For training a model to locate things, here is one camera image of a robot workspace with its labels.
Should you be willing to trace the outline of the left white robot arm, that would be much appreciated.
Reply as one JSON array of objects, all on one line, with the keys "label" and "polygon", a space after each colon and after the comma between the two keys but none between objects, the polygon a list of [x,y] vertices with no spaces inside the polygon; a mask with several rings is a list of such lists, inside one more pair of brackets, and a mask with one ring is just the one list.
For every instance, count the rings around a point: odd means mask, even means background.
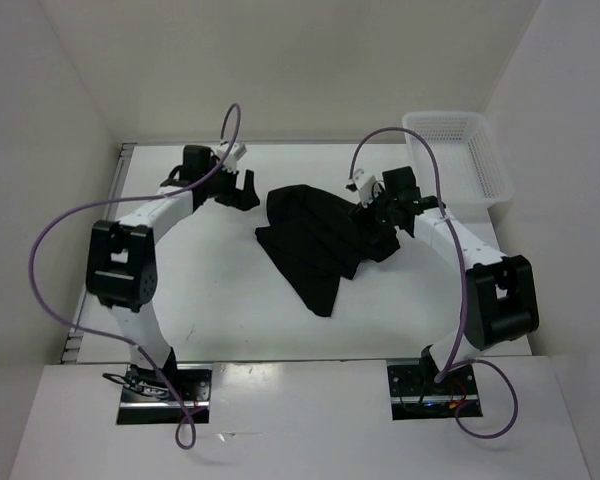
[{"label": "left white robot arm", "polygon": [[228,141],[215,149],[187,145],[182,162],[160,184],[155,199],[92,227],[86,289],[132,342],[129,372],[117,379],[131,391],[160,400],[178,391],[175,352],[160,330],[153,306],[158,286],[156,245],[209,199],[241,211],[260,204],[253,171],[247,170],[244,186],[237,187],[238,161],[246,152],[245,145]]}]

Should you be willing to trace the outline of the black shorts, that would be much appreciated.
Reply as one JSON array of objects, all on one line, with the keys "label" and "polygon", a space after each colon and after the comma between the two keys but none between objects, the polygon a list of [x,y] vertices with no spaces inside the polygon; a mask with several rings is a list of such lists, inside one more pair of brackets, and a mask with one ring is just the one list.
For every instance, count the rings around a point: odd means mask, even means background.
[{"label": "black shorts", "polygon": [[266,198],[269,224],[257,242],[304,305],[319,317],[333,313],[340,280],[365,261],[382,262],[400,248],[395,229],[351,219],[355,205],[309,185],[277,188]]}]

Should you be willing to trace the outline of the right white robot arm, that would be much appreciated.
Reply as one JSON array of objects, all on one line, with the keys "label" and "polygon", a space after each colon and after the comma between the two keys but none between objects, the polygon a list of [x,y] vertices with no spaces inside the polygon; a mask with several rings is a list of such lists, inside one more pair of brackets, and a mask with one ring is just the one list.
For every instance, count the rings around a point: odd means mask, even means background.
[{"label": "right white robot arm", "polygon": [[444,391],[453,382],[454,370],[538,329],[534,276],[524,256],[508,256],[484,243],[438,194],[424,197],[410,167],[385,171],[381,180],[357,169],[351,183],[369,225],[406,232],[459,274],[459,326],[421,355],[418,378],[426,391]]}]

